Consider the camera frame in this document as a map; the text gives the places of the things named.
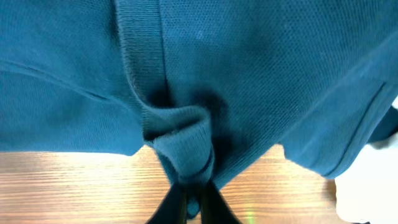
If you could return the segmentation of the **dark blue polo shirt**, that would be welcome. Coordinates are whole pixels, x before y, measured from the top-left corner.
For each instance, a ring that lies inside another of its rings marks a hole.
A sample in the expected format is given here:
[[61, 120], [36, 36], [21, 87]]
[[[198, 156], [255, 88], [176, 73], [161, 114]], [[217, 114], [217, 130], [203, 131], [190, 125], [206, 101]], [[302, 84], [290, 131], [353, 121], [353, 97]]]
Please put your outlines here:
[[146, 144], [187, 219], [275, 144], [338, 177], [396, 98], [396, 1], [1, 2], [1, 150]]

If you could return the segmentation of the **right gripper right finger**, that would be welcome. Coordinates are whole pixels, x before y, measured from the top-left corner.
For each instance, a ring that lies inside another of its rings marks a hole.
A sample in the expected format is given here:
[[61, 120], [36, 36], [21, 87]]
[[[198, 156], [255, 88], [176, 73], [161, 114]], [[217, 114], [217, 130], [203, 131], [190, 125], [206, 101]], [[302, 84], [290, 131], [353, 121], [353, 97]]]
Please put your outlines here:
[[201, 192], [200, 205], [202, 224], [241, 224], [213, 182]]

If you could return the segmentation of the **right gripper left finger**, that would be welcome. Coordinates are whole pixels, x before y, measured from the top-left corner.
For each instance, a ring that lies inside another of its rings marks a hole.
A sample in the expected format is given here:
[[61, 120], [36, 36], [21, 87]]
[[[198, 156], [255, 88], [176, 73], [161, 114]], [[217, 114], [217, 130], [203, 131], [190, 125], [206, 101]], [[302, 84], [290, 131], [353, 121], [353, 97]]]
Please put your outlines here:
[[156, 212], [146, 224], [186, 224], [187, 192], [179, 184], [173, 184]]

